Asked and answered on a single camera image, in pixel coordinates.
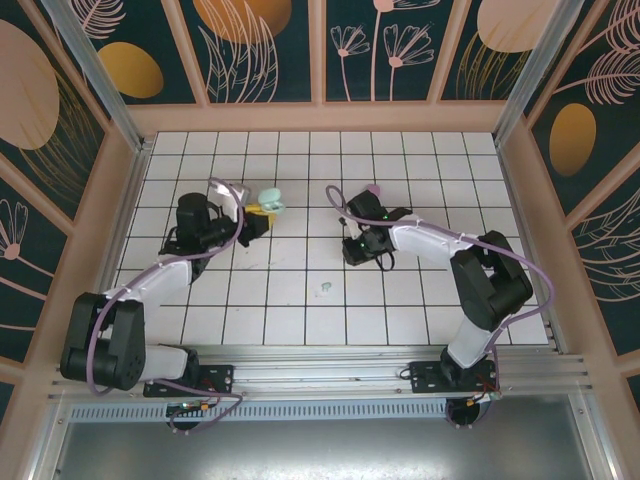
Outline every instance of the small blue object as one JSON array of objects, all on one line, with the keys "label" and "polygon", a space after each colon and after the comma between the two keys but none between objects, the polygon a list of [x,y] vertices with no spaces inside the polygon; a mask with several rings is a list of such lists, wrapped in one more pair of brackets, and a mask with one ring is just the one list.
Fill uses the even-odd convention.
[{"label": "small blue object", "polygon": [[282,194],[278,188],[267,188],[258,195],[258,203],[263,212],[279,215],[284,212],[285,206],[280,201]]}]

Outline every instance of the black mounting plate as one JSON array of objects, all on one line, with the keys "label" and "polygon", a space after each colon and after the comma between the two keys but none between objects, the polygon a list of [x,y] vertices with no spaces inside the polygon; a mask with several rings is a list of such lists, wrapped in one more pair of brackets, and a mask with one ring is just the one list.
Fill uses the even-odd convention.
[{"label": "black mounting plate", "polygon": [[[198,390],[213,389],[218,393],[231,393],[233,387],[233,365],[200,365],[198,382],[196,386],[185,385]],[[158,383],[144,384],[142,395],[147,398],[174,398],[174,397],[202,397],[187,393],[177,388],[167,387]]]},{"label": "black mounting plate", "polygon": [[442,374],[439,360],[411,362],[407,377],[411,381],[413,393],[477,392],[484,390],[482,380],[493,388],[496,387],[495,368],[493,360],[482,360],[464,371],[459,385],[452,386]]}]

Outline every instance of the purple cable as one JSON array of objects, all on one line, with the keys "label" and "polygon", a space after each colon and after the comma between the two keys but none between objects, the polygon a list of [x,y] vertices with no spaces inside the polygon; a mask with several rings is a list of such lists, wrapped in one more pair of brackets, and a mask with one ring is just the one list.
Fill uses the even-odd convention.
[{"label": "purple cable", "polygon": [[[154,263],[151,267],[149,267],[147,270],[145,270],[140,275],[135,277],[133,280],[131,280],[129,283],[127,283],[122,289],[120,289],[118,292],[116,292],[116,294],[113,297],[111,297],[111,299],[107,302],[107,304],[104,306],[104,308],[98,314],[98,318],[96,319],[96,324],[93,327],[93,331],[91,332],[91,339],[89,340],[89,349],[87,351],[87,369],[86,369],[87,384],[89,385],[89,390],[94,395],[97,395],[97,396],[106,395],[107,393],[109,393],[112,390],[111,387],[108,387],[108,388],[106,388],[104,390],[98,390],[96,388],[96,383],[95,383],[95,380],[93,378],[93,360],[94,360],[94,356],[95,356],[95,353],[96,353],[96,345],[98,343],[98,335],[100,334],[100,328],[102,327],[102,324],[104,323],[104,320],[107,317],[107,313],[109,313],[109,310],[111,310],[111,308],[113,308],[113,306],[116,304],[116,302],[124,294],[126,294],[128,291],[130,291],[131,289],[135,288],[142,280],[147,278],[149,275],[151,275],[155,271],[163,268],[165,265],[170,265],[170,264],[175,263],[175,262],[182,262],[184,260],[191,261],[191,260],[200,260],[200,259],[203,259],[203,258],[212,258],[215,255],[219,254],[220,252],[222,252],[222,251],[226,250],[227,248],[229,248],[231,245],[233,245],[233,243],[240,236],[240,232],[242,231],[242,226],[243,226],[243,223],[244,223],[244,212],[243,212],[243,210],[241,208],[240,198],[238,197],[238,194],[236,193],[236,191],[231,187],[231,185],[229,185],[224,180],[221,180],[221,179],[216,178],[216,177],[209,178],[209,185],[210,186],[215,186],[215,184],[220,184],[223,187],[226,187],[227,190],[229,190],[229,193],[231,194],[233,199],[236,201],[236,205],[238,205],[238,227],[236,228],[236,231],[234,232],[233,236],[229,239],[229,241],[227,241],[221,247],[214,248],[214,249],[209,250],[209,251],[207,251],[205,253],[198,253],[198,254],[195,254],[195,255],[186,255],[184,257],[171,257],[171,258],[168,258],[167,260],[165,260],[163,262]],[[162,381],[156,380],[156,382],[158,382],[158,383],[161,383],[161,382],[164,382],[164,381],[165,380],[162,380]],[[183,390],[183,391],[187,391],[187,392],[189,390],[192,390],[192,389],[187,390],[187,387],[183,387],[182,385],[178,385],[178,384],[171,385],[171,386],[174,387],[174,388],[178,388],[180,390]],[[204,390],[198,390],[197,391],[197,393],[203,393],[203,392],[204,392]],[[204,392],[204,394],[207,395],[207,396],[226,395],[226,394],[209,395],[210,393],[213,393],[213,392]]]},{"label": "purple cable", "polygon": [[[363,225],[372,225],[372,226],[378,226],[378,227],[395,227],[395,226],[409,226],[409,227],[413,227],[413,226],[419,226],[422,225],[426,228],[430,228],[431,230],[435,230],[436,232],[440,232],[443,233],[451,238],[455,238],[458,241],[461,242],[466,242],[466,243],[470,243],[472,245],[476,245],[480,248],[483,248],[485,250],[491,250],[493,252],[496,253],[500,253],[506,257],[509,258],[513,258],[514,260],[517,260],[518,262],[526,265],[527,267],[529,267],[531,270],[533,270],[534,272],[536,272],[540,278],[542,278],[542,280],[544,281],[544,283],[547,284],[547,288],[549,289],[549,296],[547,297],[547,300],[540,306],[534,308],[533,310],[529,311],[529,312],[525,312],[525,313],[521,313],[520,315],[516,315],[514,317],[509,317],[505,320],[502,321],[502,323],[500,323],[500,325],[498,326],[498,328],[493,332],[493,334],[491,335],[491,338],[489,339],[489,342],[487,343],[485,349],[484,349],[484,353],[490,353],[491,349],[493,348],[494,344],[496,343],[496,340],[498,340],[498,337],[502,334],[502,332],[512,323],[517,322],[518,320],[522,320],[523,318],[528,318],[528,317],[532,317],[533,315],[542,312],[543,310],[546,310],[547,308],[549,308],[549,306],[551,306],[551,304],[553,303],[553,301],[556,298],[556,290],[555,287],[553,286],[553,282],[551,282],[551,279],[548,277],[548,275],[546,273],[544,273],[544,271],[542,271],[542,269],[540,267],[538,267],[535,263],[533,263],[532,261],[521,257],[520,255],[513,253],[511,250],[507,250],[505,248],[501,248],[501,247],[497,247],[495,245],[491,245],[485,242],[482,242],[480,240],[478,240],[477,238],[473,238],[473,237],[467,237],[464,234],[461,233],[456,233],[453,232],[451,230],[449,230],[448,228],[444,228],[441,227],[439,225],[434,225],[433,223],[429,223],[429,222],[425,222],[424,220],[418,220],[416,221],[408,221],[408,220],[399,220],[396,222],[391,222],[391,221],[384,221],[384,220],[367,220],[365,218],[358,218],[355,215],[351,215],[350,213],[348,213],[345,210],[344,205],[346,205],[346,200],[344,198],[344,195],[342,194],[342,190],[340,190],[338,187],[336,187],[335,185],[327,185],[327,188],[325,190],[326,194],[327,194],[327,198],[329,199],[329,203],[333,206],[333,208],[335,208],[340,215],[342,215],[345,218],[348,218],[350,220],[354,220],[358,223],[361,223]],[[333,197],[331,196],[331,192],[336,192],[338,195],[340,195],[340,200],[342,202],[342,205],[339,205],[338,202],[336,202]]]}]

